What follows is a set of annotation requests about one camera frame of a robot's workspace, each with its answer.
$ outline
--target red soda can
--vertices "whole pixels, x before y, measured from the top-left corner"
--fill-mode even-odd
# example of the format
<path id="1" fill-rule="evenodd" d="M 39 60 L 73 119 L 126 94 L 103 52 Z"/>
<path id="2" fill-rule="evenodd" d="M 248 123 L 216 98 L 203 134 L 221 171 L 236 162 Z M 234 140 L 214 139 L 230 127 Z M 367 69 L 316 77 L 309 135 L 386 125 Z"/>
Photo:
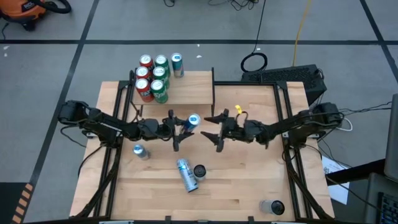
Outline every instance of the red soda can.
<path id="1" fill-rule="evenodd" d="M 148 68 L 148 72 L 150 77 L 153 77 L 153 70 L 155 68 L 154 61 L 150 57 L 150 55 L 142 55 L 141 58 L 139 59 L 139 64 L 143 67 Z"/>
<path id="2" fill-rule="evenodd" d="M 148 82 L 151 82 L 151 77 L 147 67 L 141 66 L 136 70 L 137 79 L 145 78 Z"/>
<path id="3" fill-rule="evenodd" d="M 137 80 L 136 89 L 144 102 L 150 102 L 154 99 L 153 94 L 150 92 L 149 82 L 145 78 Z"/>

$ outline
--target silver can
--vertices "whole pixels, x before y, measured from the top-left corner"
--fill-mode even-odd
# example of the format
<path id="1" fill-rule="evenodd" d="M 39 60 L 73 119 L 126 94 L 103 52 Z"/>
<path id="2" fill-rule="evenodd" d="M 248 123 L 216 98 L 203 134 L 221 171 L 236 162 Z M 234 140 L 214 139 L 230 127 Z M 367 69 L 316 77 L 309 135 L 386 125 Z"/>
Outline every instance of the silver can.
<path id="1" fill-rule="evenodd" d="M 149 152 L 144 148 L 143 145 L 136 144 L 132 150 L 135 155 L 137 155 L 142 160 L 149 159 Z"/>
<path id="2" fill-rule="evenodd" d="M 184 67 L 182 65 L 182 55 L 180 53 L 172 54 L 172 65 L 175 78 L 182 78 L 184 76 Z"/>
<path id="3" fill-rule="evenodd" d="M 204 180 L 206 176 L 206 167 L 204 165 L 196 165 L 193 168 L 193 175 L 195 176 L 196 180 Z"/>
<path id="4" fill-rule="evenodd" d="M 280 200 L 262 200 L 259 207 L 260 211 L 273 215 L 281 215 L 285 212 L 285 205 Z"/>
<path id="5" fill-rule="evenodd" d="M 189 167 L 189 163 L 186 159 L 179 159 L 177 160 L 177 167 L 180 171 L 181 178 L 184 182 L 185 189 L 187 192 L 191 192 L 198 188 L 198 183 L 195 180 L 195 176 L 191 168 Z"/>

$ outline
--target wooden table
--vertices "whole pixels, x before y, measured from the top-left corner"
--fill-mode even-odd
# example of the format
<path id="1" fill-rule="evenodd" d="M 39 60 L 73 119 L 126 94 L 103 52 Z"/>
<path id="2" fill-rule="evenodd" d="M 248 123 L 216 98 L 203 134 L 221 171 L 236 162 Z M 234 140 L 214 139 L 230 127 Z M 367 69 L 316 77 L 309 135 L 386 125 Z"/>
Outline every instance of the wooden table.
<path id="1" fill-rule="evenodd" d="M 102 83 L 97 108 L 112 114 L 117 86 L 117 82 Z M 307 109 L 303 84 L 288 83 L 288 88 L 293 114 Z M 281 103 L 286 118 L 284 101 Z M 215 115 L 227 108 L 230 116 L 235 116 L 235 105 L 247 111 L 249 119 L 266 124 L 278 120 L 271 86 L 215 86 Z M 211 116 L 208 105 L 145 105 L 142 117 L 160 120 L 167 117 L 169 109 L 181 119 L 190 113 L 198 113 L 202 117 L 201 125 L 194 130 L 195 135 L 180 144 L 179 152 L 173 152 L 171 141 L 124 140 L 112 219 L 164 220 L 165 216 L 171 215 L 172 220 L 246 221 L 248 216 L 254 216 L 256 221 L 294 220 L 286 166 L 281 158 L 280 136 L 270 142 L 268 149 L 256 142 L 246 144 L 226 139 L 223 152 L 217 153 L 215 146 L 200 134 L 200 131 L 220 131 L 217 124 L 203 120 Z M 132 120 L 134 115 L 130 106 L 127 120 Z M 151 159 L 142 161 L 135 156 L 132 153 L 135 144 L 143 144 L 150 150 Z M 308 140 L 307 144 L 317 147 L 315 140 Z M 85 156 L 98 145 L 97 139 L 89 139 Z M 104 152 L 104 149 L 98 152 L 83 166 L 70 215 L 78 213 L 98 188 Z M 319 153 L 309 147 L 301 153 L 309 191 L 324 210 L 334 216 Z M 199 189 L 189 194 L 176 167 L 179 158 L 188 159 L 192 166 L 203 164 L 207 169 L 206 180 L 199 182 Z M 298 189 L 297 192 L 304 217 L 302 194 Z M 101 214 L 104 214 L 107 197 L 106 192 Z M 261 213 L 258 205 L 264 199 L 283 201 L 285 213 L 281 216 Z"/>

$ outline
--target wooden shelf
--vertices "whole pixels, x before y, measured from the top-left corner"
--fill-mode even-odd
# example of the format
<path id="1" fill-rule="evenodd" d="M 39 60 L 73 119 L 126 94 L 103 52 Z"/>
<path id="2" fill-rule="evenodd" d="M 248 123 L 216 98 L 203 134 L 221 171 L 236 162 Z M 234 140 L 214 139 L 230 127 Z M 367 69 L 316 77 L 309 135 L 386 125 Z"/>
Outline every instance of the wooden shelf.
<path id="1" fill-rule="evenodd" d="M 175 78 L 172 74 L 167 94 L 169 94 L 169 100 L 160 104 L 155 100 L 144 102 L 137 90 L 134 90 L 132 102 L 135 105 L 212 105 L 212 73 L 211 71 L 185 71 L 182 78 Z"/>

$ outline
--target aluminum can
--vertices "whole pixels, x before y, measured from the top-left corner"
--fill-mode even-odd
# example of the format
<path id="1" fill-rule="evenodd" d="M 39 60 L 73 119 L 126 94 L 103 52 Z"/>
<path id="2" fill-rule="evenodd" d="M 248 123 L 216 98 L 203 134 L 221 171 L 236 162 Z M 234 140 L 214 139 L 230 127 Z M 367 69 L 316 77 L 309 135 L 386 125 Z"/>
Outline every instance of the aluminum can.
<path id="1" fill-rule="evenodd" d="M 195 127 L 200 124 L 200 116 L 199 114 L 193 113 L 191 114 L 181 125 L 180 134 L 183 133 L 191 133 Z"/>
<path id="2" fill-rule="evenodd" d="M 167 59 L 166 56 L 164 55 L 158 55 L 155 58 L 155 65 L 156 67 L 164 67 L 164 70 L 166 70 L 167 76 L 170 78 L 170 66 L 169 66 L 169 60 Z"/>
<path id="3" fill-rule="evenodd" d="M 142 160 L 148 160 L 149 159 L 149 152 L 148 152 L 148 150 L 146 150 L 145 148 L 144 148 L 144 146 L 143 145 L 141 145 L 141 144 L 136 144 L 135 146 L 134 146 L 134 148 L 132 149 L 132 151 L 133 151 L 133 153 L 135 154 L 135 155 L 137 155 L 140 159 L 142 159 Z"/>
<path id="4" fill-rule="evenodd" d="M 144 102 L 151 102 L 154 99 L 148 80 L 140 78 L 136 82 L 136 89 Z"/>
<path id="5" fill-rule="evenodd" d="M 273 215 L 281 215 L 285 212 L 285 205 L 280 200 L 262 200 L 259 207 L 260 211 Z"/>
<path id="6" fill-rule="evenodd" d="M 195 168 L 193 168 L 193 175 L 195 176 L 196 180 L 204 180 L 206 177 L 206 168 L 204 165 L 196 165 Z"/>
<path id="7" fill-rule="evenodd" d="M 141 66 L 147 67 L 148 68 L 148 72 L 149 75 L 152 77 L 152 71 L 155 68 L 154 65 L 154 61 L 152 60 L 152 57 L 150 57 L 150 55 L 141 55 L 141 57 L 139 58 L 139 64 Z"/>
<path id="8" fill-rule="evenodd" d="M 175 78 L 182 78 L 184 76 L 184 67 L 182 65 L 182 56 L 180 53 L 172 54 L 172 65 Z"/>
<path id="9" fill-rule="evenodd" d="M 169 77 L 166 74 L 166 70 L 164 67 L 155 67 L 154 68 L 154 79 L 162 80 L 162 82 L 166 85 L 168 89 L 170 87 Z"/>
<path id="10" fill-rule="evenodd" d="M 154 94 L 155 100 L 158 103 L 166 103 L 169 99 L 166 87 L 164 86 L 162 80 L 154 80 L 150 84 L 150 90 Z"/>
<path id="11" fill-rule="evenodd" d="M 180 175 L 187 192 L 189 193 L 193 190 L 196 190 L 198 188 L 198 183 L 195 180 L 191 168 L 189 167 L 188 161 L 186 159 L 177 160 L 177 167 L 180 171 Z"/>
<path id="12" fill-rule="evenodd" d="M 144 66 L 141 66 L 141 67 L 137 68 L 136 76 L 137 76 L 137 79 L 145 78 L 146 80 L 148 80 L 148 82 L 152 81 L 152 77 L 149 74 L 148 68 L 144 67 Z"/>

